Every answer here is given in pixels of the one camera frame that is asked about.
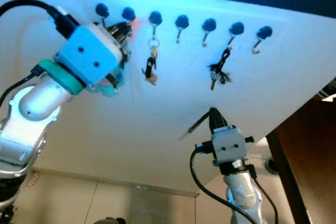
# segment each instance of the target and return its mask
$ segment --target white panel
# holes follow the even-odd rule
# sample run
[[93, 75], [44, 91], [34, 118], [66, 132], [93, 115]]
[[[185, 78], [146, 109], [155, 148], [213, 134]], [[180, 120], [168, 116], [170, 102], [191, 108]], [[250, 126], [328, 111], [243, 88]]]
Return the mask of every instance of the white panel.
[[[182, 137], [210, 106], [246, 136], [259, 139], [302, 106], [335, 76], [334, 19], [289, 10], [224, 0], [42, 0], [61, 5], [80, 22], [99, 21], [95, 4], [110, 8], [108, 24], [121, 20], [121, 10], [134, 8], [138, 28], [125, 69], [125, 86], [114, 98], [84, 92], [67, 104], [49, 130], [49, 143], [37, 167], [81, 173], [185, 191], [197, 191], [188, 159], [195, 143], [210, 139], [205, 123]], [[162, 14], [157, 28], [157, 86], [144, 81], [141, 68], [149, 56], [151, 11]], [[190, 26], [175, 43], [174, 21], [188, 15]], [[40, 59], [51, 58], [63, 39], [34, 7], [11, 10], [0, 19], [0, 84], [5, 89]], [[202, 23], [217, 21], [202, 47]], [[210, 90], [208, 65], [217, 63], [236, 21], [245, 32], [234, 40], [224, 69], [233, 83]], [[256, 32], [264, 26], [273, 36], [252, 55]], [[200, 158], [197, 170], [208, 182], [217, 169], [211, 156]]]

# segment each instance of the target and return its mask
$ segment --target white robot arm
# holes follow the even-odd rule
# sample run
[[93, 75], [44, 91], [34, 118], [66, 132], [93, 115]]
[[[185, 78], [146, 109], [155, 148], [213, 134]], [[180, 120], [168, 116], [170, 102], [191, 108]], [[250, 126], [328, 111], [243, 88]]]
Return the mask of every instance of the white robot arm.
[[[255, 169], [253, 165], [245, 164], [246, 143], [253, 142], [253, 138], [245, 138], [241, 130], [228, 125], [216, 108], [210, 108], [209, 112], [202, 116], [188, 132], [191, 133], [208, 116], [211, 140], [197, 144], [190, 160], [190, 169], [196, 184], [206, 194], [233, 210], [232, 224], [267, 224], [261, 216], [263, 200], [260, 191], [251, 183], [250, 173], [253, 178], [256, 178]], [[213, 154], [213, 164], [219, 167], [221, 174], [224, 175], [224, 182], [228, 185], [227, 201], [208, 191], [198, 180], [194, 169], [194, 157], [197, 153]]]
[[111, 72], [127, 59], [122, 48], [131, 26], [118, 23], [105, 28], [82, 26], [63, 10], [35, 0], [15, 0], [0, 7], [0, 16], [10, 8], [33, 5], [44, 8], [56, 29], [67, 39], [54, 60], [42, 60], [31, 75], [10, 87], [0, 98], [0, 106], [11, 89], [42, 75], [36, 85], [23, 87], [9, 101], [9, 112], [0, 123], [0, 223], [9, 223], [13, 202], [29, 169], [46, 143], [46, 127], [56, 121], [62, 104], [84, 88], [94, 89], [105, 79], [116, 88]]

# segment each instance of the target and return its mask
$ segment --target hook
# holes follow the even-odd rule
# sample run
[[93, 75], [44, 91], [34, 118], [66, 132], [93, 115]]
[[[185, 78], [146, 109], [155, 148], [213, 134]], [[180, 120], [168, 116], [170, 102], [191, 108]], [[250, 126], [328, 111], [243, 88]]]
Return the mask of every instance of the hook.
[[230, 45], [231, 45], [232, 41], [234, 40], [234, 38], [241, 35], [243, 32], [244, 32], [244, 24], [242, 22], [236, 22], [230, 27], [229, 33], [231, 35], [231, 39], [230, 39], [229, 43], [227, 44], [227, 47], [229, 49], [232, 49], [232, 47]]
[[262, 40], [258, 40], [258, 42], [253, 46], [253, 49], [252, 49], [252, 54], [256, 55], [258, 53], [260, 53], [260, 50], [256, 50], [256, 47], [260, 44], [260, 42], [262, 42]]
[[105, 4], [99, 3], [96, 5], [96, 13], [100, 17], [103, 27], [106, 28], [105, 19], [110, 15], [109, 9]]
[[153, 11], [151, 13], [151, 15], [148, 18], [148, 21], [151, 23], [151, 25], [153, 26], [153, 37], [152, 39], [155, 39], [155, 34], [156, 34], [156, 27], [162, 23], [162, 17], [161, 17], [161, 13], [159, 13], [158, 11]]
[[177, 39], [176, 39], [176, 43], [180, 43], [180, 35], [183, 29], [187, 28], [189, 26], [189, 19], [186, 15], [180, 15], [176, 21], [175, 21], [175, 25], [178, 28], [178, 34], [177, 34]]
[[206, 21], [204, 21], [202, 25], [202, 29], [205, 32], [203, 41], [202, 41], [202, 46], [206, 47], [206, 38], [208, 37], [209, 33], [211, 31], [214, 31], [216, 29], [216, 21], [213, 18], [208, 18]]
[[270, 26], [264, 26], [261, 29], [259, 29], [259, 31], [257, 32], [257, 38], [258, 38], [258, 42], [253, 46], [252, 49], [252, 53], [254, 55], [260, 53], [260, 50], [257, 50], [257, 46], [260, 44], [260, 42], [262, 42], [265, 39], [268, 39], [269, 37], [272, 36], [272, 28]]

